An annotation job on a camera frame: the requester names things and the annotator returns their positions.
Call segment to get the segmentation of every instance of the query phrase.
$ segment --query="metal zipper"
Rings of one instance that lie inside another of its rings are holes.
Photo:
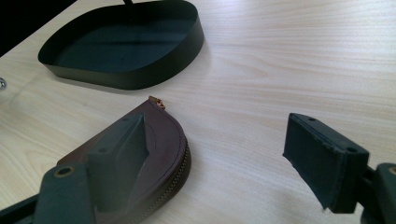
[[[136,224],[142,221],[144,218],[148,217],[152,213],[154,213],[157,209],[159,209],[161,206],[165,204],[169,196],[174,196],[175,194],[172,194],[175,190],[175,187],[177,187],[178,181],[181,179],[181,177],[184,177],[185,174],[185,169],[186,166],[188,165],[187,162],[189,160],[190,156],[190,147],[189,143],[186,138],[186,151],[184,153],[184,158],[183,162],[181,163],[180,168],[177,171],[177,176],[173,179],[171,186],[166,190],[166,192],[161,195],[145,212],[143,212],[141,215],[136,217],[134,220],[130,222],[130,224]]]
[[[163,101],[161,99],[155,98],[153,96],[150,96],[149,99],[151,102],[154,102],[161,109],[165,110],[165,105],[163,104]],[[177,176],[172,180],[171,186],[151,206],[149,206],[146,211],[144,211],[138,217],[135,217],[132,221],[130,221],[129,222],[130,224],[139,223],[144,218],[148,217],[149,215],[154,213],[157,209],[159,209],[161,206],[163,206],[168,201],[169,197],[173,197],[176,195],[174,194],[175,188],[178,187],[179,181],[184,179],[184,175],[186,174],[185,172],[186,166],[188,165],[188,161],[190,158],[190,147],[187,138],[186,138],[185,149],[186,150],[184,152],[183,161],[181,163],[181,166],[177,170]]]

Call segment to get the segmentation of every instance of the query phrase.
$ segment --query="leather pouch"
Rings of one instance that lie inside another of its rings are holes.
[[[140,149],[128,155],[131,152],[112,152],[113,148]],[[96,159],[98,153],[109,155]],[[191,155],[179,123],[166,113],[161,100],[150,96],[59,160],[57,167],[76,163],[87,167],[95,223],[138,223],[181,189],[190,172]]]

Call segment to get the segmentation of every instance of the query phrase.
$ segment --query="light wood grain surface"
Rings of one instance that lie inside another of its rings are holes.
[[[144,223],[360,223],[360,206],[322,211],[282,157],[288,114],[332,126],[368,149],[374,168],[396,162],[395,2],[191,2],[202,51],[142,91],[60,79],[36,58],[76,16],[120,0],[78,0],[0,58],[0,209],[37,194],[57,160],[154,95],[184,128],[193,164]]]

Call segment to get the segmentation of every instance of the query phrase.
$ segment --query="black tray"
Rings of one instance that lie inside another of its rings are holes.
[[[97,8],[70,21],[47,40],[38,60],[57,77],[139,90],[183,70],[203,42],[193,4],[131,3]]]

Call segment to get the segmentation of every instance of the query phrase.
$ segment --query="zipper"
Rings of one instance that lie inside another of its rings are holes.
[[[154,102],[159,108],[165,110],[165,105],[163,104],[163,101],[161,99],[158,99],[153,96],[150,96],[148,99],[151,102]],[[154,203],[152,203],[143,213],[141,213],[140,215],[129,221],[130,224],[137,224],[141,222],[143,219],[145,219],[146,217],[154,213],[156,210],[158,210],[161,206],[166,204],[180,190],[178,188],[180,185],[180,181],[183,182],[181,183],[183,185],[184,182],[187,180],[187,176],[189,174],[190,169],[186,169],[186,167],[189,165],[189,160],[191,155],[190,155],[189,142],[187,141],[187,138],[185,138],[185,141],[186,141],[186,147],[183,156],[183,161],[181,162],[181,164],[177,169],[176,177],[172,180],[167,190],[159,198],[157,198],[157,200],[155,200]]]
[[[165,110],[165,105],[163,104],[163,101],[161,99],[155,98],[154,96],[149,96],[148,99],[151,102],[157,104],[157,106],[159,106],[161,109]]]
[[[180,165],[180,167],[177,170],[177,176],[173,179],[171,186],[166,190],[165,193],[161,195],[151,206],[148,207],[146,211],[144,211],[142,214],[140,214],[138,217],[134,218],[130,224],[136,224],[142,221],[144,218],[148,217],[152,213],[154,213],[157,209],[159,209],[161,206],[163,206],[169,199],[170,197],[175,196],[173,192],[175,191],[176,187],[178,187],[178,183],[180,180],[185,180],[184,177],[185,174],[188,174],[186,171],[186,167],[188,165],[188,161],[190,158],[190,147],[189,143],[186,138],[186,151],[184,153],[183,161]]]

